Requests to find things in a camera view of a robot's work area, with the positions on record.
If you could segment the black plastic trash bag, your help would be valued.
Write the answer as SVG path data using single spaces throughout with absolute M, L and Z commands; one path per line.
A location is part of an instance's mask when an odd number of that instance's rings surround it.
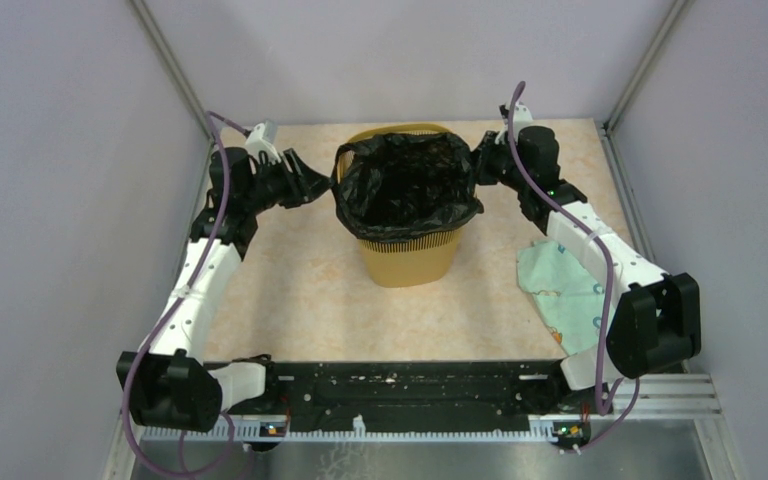
M 358 240 L 407 242 L 454 231 L 484 212 L 469 146 L 450 132 L 345 143 L 332 178 L 337 219 Z

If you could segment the yellow ribbed trash bin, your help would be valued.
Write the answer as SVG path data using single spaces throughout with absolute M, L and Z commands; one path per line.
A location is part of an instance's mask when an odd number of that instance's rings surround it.
M 379 126 L 350 137 L 347 143 L 391 133 L 430 135 L 452 133 L 434 123 L 406 123 Z M 354 153 L 338 153 L 335 184 L 339 184 L 353 162 Z M 453 264 L 464 228 L 438 232 L 402 243 L 376 243 L 358 239 L 360 254 L 371 280 L 385 288 L 404 288 L 441 279 Z

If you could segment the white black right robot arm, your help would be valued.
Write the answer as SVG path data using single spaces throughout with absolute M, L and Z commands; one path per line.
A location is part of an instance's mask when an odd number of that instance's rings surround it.
M 479 184 L 515 191 L 523 216 L 605 289 L 605 340 L 557 362 L 557 378 L 546 385 L 549 404 L 572 412 L 591 387 L 660 373 L 697 356 L 701 294 L 691 275 L 651 263 L 597 215 L 586 196 L 561 178 L 559 151 L 552 129 L 532 125 L 513 145 L 501 132 L 486 132 L 472 159 Z

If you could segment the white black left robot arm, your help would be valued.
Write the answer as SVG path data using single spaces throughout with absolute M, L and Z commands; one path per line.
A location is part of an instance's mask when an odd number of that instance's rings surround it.
M 131 420 L 141 426 L 207 432 L 219 415 L 240 403 L 257 413 L 279 404 L 268 355 L 208 363 L 206 342 L 219 304 L 257 231 L 260 213 L 309 204 L 331 179 L 306 165 L 292 149 L 273 163 L 244 147 L 210 156 L 211 186 L 191 225 L 179 278 L 161 316 L 159 334 L 141 361 L 120 355 L 116 373 L 129 395 Z

